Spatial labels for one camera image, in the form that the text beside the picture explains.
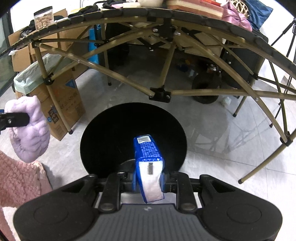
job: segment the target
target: black round bin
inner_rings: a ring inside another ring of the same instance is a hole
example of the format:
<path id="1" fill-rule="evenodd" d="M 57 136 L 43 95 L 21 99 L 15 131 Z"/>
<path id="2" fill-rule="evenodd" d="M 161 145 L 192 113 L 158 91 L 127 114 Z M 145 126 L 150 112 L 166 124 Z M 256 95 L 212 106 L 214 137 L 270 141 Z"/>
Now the black round bin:
<path id="1" fill-rule="evenodd" d="M 125 103 L 98 114 L 80 142 L 82 163 L 88 173 L 106 178 L 134 159 L 133 139 L 151 135 L 169 172 L 178 171 L 187 153 L 181 124 L 166 110 L 146 103 Z"/>

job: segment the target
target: blue triangle logo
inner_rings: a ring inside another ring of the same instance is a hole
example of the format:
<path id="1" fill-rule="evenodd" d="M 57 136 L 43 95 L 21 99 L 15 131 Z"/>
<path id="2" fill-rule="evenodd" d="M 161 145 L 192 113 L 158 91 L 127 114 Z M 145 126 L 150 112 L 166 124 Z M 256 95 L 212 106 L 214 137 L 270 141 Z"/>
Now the blue triangle logo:
<path id="1" fill-rule="evenodd" d="M 71 88 L 76 88 L 74 80 L 70 80 L 68 83 L 66 83 L 66 86 L 71 87 Z"/>

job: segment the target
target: black suitcase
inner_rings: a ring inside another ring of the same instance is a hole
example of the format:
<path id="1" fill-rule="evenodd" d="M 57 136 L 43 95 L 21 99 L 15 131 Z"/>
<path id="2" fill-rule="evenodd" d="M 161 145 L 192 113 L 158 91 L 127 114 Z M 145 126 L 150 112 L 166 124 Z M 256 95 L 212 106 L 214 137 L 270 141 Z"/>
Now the black suitcase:
<path id="1" fill-rule="evenodd" d="M 253 29 L 253 33 L 262 37 L 266 42 L 268 38 L 264 36 L 260 31 Z M 249 49 L 243 48 L 230 48 L 255 74 L 258 74 L 265 58 L 257 55 Z M 222 50 L 221 58 L 229 64 L 248 84 L 252 80 L 251 74 L 239 63 L 232 55 L 230 55 L 225 49 Z M 224 81 L 229 86 L 241 89 L 241 86 L 227 74 L 225 71 L 222 71 L 222 81 Z"/>

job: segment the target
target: woven ball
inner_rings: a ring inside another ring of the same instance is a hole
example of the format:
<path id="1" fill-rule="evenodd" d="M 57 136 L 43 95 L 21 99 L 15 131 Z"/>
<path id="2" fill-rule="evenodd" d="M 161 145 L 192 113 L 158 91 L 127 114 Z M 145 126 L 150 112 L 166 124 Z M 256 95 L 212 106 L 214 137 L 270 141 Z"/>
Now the woven ball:
<path id="1" fill-rule="evenodd" d="M 230 0 L 230 1 L 240 13 L 245 15 L 246 18 L 249 17 L 249 9 L 247 5 L 244 3 L 244 1 L 242 0 Z"/>

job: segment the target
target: bolt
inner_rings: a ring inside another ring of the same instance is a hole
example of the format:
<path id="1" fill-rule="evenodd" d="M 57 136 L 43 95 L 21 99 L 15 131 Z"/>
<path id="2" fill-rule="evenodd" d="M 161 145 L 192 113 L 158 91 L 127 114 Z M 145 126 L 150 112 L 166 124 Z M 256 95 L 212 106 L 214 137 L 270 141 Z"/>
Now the bolt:
<path id="1" fill-rule="evenodd" d="M 112 203 L 103 203 L 101 205 L 101 209 L 103 211 L 112 211 L 114 209 L 114 205 Z"/>
<path id="2" fill-rule="evenodd" d="M 195 205 L 193 205 L 192 203 L 183 203 L 181 204 L 181 208 L 184 211 L 192 211 L 195 209 Z"/>

